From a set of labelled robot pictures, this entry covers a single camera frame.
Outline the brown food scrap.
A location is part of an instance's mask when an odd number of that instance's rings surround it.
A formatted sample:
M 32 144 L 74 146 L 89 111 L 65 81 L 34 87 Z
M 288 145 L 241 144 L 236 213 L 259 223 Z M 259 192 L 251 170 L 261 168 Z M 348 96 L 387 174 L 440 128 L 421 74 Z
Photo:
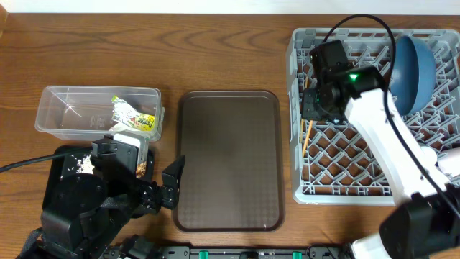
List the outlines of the brown food scrap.
M 143 162 L 137 165 L 136 168 L 136 177 L 142 178 L 147 171 L 147 162 Z

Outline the white paper napkin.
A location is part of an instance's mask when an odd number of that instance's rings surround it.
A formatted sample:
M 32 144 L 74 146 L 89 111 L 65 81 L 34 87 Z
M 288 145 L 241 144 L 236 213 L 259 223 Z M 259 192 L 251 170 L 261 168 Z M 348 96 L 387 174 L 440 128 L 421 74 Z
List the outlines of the white paper napkin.
M 128 132 L 132 132 L 132 133 L 137 134 L 137 135 L 141 135 L 146 139 L 151 138 L 150 132 L 140 131 L 138 129 L 129 127 L 129 126 L 127 126 L 127 125 L 125 125 L 125 124 L 123 124 L 121 122 L 117 122 L 113 127 L 111 127 L 109 129 L 109 132 L 112 135 L 114 135 L 117 132 L 123 132 L 123 131 L 128 131 Z

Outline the green yellow foil wrapper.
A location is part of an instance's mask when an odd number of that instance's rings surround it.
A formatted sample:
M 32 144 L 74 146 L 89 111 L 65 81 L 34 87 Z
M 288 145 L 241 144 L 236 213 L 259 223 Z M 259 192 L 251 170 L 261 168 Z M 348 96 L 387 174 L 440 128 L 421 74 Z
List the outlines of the green yellow foil wrapper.
M 111 120 L 115 124 L 121 122 L 129 127 L 145 132 L 151 132 L 155 128 L 156 117 L 154 115 L 138 112 L 118 96 L 113 96 L 111 102 L 114 105 Z

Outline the dark blue plate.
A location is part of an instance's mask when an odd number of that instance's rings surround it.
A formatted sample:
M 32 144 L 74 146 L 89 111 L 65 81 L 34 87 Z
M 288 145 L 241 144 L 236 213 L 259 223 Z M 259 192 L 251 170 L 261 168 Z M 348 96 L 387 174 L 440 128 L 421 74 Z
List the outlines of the dark blue plate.
M 421 39 L 401 37 L 396 42 L 395 66 L 390 91 L 401 116 L 421 111 L 431 100 L 436 85 L 436 64 L 429 46 Z

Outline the light blue plastic cup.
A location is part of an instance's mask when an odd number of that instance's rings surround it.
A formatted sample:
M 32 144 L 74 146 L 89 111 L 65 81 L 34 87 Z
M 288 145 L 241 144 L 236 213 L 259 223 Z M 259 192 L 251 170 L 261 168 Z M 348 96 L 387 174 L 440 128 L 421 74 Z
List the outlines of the light blue plastic cup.
M 437 154 L 436 151 L 426 145 L 422 145 L 421 150 L 423 151 L 425 155 L 425 160 L 430 164 L 430 165 L 435 165 L 437 163 Z

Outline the pink plastic cup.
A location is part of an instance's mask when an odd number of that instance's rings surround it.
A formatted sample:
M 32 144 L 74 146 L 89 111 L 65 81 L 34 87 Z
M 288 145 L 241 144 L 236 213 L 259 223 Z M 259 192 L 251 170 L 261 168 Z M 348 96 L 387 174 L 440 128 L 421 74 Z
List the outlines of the pink plastic cup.
M 437 160 L 440 171 L 450 177 L 459 176 L 459 164 L 460 149 L 458 147 L 441 152 Z

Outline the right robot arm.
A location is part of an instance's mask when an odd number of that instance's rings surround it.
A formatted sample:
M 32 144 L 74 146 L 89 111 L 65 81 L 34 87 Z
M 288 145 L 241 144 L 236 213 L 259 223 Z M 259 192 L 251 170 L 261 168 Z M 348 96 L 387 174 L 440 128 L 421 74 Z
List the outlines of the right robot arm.
M 306 120 L 346 120 L 367 143 L 396 210 L 379 232 L 353 241 L 350 258 L 427 258 L 459 246 L 459 189 L 429 161 L 374 66 L 355 68 L 341 41 L 310 52 L 317 85 L 303 92 Z

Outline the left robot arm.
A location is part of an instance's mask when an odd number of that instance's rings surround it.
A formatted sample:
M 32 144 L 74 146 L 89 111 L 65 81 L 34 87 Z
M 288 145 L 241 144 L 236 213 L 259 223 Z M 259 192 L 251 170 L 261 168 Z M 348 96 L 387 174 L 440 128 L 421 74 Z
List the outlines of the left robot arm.
M 93 173 L 50 173 L 41 227 L 20 258 L 100 258 L 132 218 L 178 205 L 185 156 L 162 172 L 162 184 L 137 177 L 140 149 L 110 137 L 92 143 Z

